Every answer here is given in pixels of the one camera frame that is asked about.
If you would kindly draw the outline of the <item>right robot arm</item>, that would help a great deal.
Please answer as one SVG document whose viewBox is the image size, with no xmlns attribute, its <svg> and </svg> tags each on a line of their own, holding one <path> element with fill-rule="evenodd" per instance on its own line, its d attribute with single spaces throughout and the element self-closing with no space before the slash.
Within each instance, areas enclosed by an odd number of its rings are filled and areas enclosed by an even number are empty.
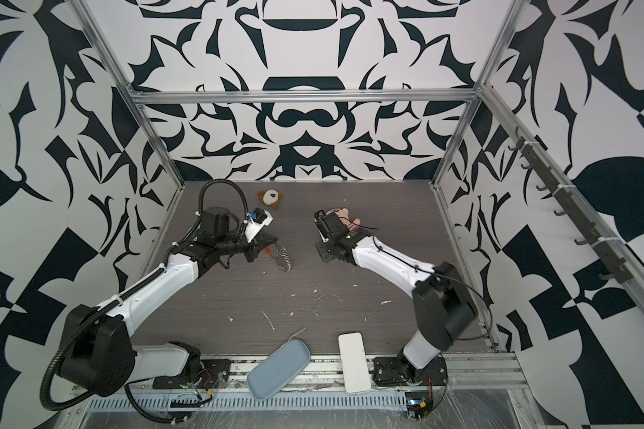
<svg viewBox="0 0 644 429">
<path fill-rule="evenodd" d="M 323 262 L 340 260 L 372 271 L 411 298 L 417 331 L 398 353 L 390 382 L 416 384 L 478 318 L 474 289 L 454 265 L 435 266 L 394 250 L 341 211 L 320 210 L 314 219 Z"/>
</svg>

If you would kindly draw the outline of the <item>metal keyring with chain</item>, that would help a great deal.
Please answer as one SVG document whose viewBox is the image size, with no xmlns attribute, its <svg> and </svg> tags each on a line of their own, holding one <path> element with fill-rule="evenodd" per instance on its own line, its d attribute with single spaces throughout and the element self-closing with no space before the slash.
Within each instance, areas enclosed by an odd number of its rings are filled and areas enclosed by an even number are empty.
<svg viewBox="0 0 644 429">
<path fill-rule="evenodd" d="M 289 272 L 292 268 L 291 259 L 286 249 L 279 243 L 276 243 L 271 250 L 272 257 L 277 266 L 284 272 Z"/>
</svg>

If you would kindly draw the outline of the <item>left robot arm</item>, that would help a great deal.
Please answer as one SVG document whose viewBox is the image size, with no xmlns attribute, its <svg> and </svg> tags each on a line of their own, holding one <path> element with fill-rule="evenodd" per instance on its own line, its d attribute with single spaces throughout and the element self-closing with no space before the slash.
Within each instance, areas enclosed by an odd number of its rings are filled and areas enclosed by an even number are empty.
<svg viewBox="0 0 644 429">
<path fill-rule="evenodd" d="M 66 318 L 59 349 L 43 375 L 44 409 L 69 409 L 97 395 L 107 397 L 130 384 L 157 378 L 194 384 L 202 370 L 200 351 L 181 341 L 135 346 L 141 325 L 183 288 L 213 266 L 229 267 L 234 255 L 248 262 L 277 243 L 266 232 L 273 216 L 250 209 L 243 190 L 217 179 L 200 189 L 196 220 L 174 242 L 157 268 L 133 286 L 95 307 L 80 305 Z"/>
</svg>

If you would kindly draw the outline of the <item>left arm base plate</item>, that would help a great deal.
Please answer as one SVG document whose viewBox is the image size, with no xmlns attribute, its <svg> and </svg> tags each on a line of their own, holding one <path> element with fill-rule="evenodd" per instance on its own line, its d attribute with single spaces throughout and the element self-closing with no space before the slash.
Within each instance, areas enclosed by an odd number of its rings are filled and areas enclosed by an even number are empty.
<svg viewBox="0 0 644 429">
<path fill-rule="evenodd" d="M 197 389 L 210 390 L 228 382 L 230 359 L 197 359 L 190 361 L 184 371 L 176 376 L 163 376 L 153 380 L 155 390 L 188 388 L 192 384 Z"/>
</svg>

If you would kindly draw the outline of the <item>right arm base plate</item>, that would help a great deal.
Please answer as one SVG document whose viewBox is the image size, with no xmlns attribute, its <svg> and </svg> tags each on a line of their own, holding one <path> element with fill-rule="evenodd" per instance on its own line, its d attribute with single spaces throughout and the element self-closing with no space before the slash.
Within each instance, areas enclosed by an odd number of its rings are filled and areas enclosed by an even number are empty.
<svg viewBox="0 0 644 429">
<path fill-rule="evenodd" d="M 445 359 L 438 355 L 425 368 L 415 368 L 403 355 L 374 357 L 372 380 L 377 387 L 446 386 L 448 370 Z"/>
</svg>

